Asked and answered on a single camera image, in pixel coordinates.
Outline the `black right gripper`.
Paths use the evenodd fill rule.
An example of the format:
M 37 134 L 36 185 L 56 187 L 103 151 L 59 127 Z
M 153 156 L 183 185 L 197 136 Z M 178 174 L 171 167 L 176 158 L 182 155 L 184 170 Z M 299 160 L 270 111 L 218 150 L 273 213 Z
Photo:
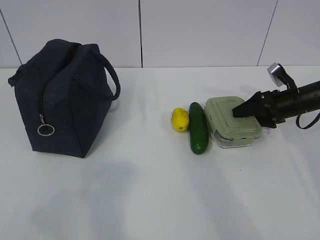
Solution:
M 255 117 L 262 127 L 275 129 L 278 124 L 286 122 L 277 107 L 276 100 L 279 96 L 279 90 L 257 91 L 247 101 L 232 109 L 233 117 Z

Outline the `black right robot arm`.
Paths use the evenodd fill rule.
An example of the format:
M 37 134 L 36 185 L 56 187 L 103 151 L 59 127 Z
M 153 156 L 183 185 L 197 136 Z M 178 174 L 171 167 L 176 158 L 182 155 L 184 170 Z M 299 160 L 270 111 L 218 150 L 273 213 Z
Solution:
M 296 117 L 300 129 L 309 129 L 320 120 L 317 115 L 307 126 L 300 125 L 301 115 L 320 109 L 320 82 L 283 91 L 256 92 L 244 103 L 232 109 L 233 117 L 255 117 L 262 127 L 275 129 L 277 124 Z

